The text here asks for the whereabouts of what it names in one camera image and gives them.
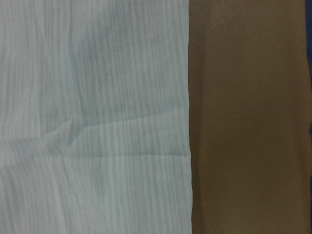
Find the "light blue button-up shirt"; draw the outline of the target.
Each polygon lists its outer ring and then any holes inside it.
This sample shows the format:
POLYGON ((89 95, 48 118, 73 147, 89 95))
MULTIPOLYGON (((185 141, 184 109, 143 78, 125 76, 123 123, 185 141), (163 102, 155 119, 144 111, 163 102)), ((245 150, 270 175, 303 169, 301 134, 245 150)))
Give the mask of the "light blue button-up shirt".
POLYGON ((187 0, 0 3, 0 231, 192 231, 187 0))

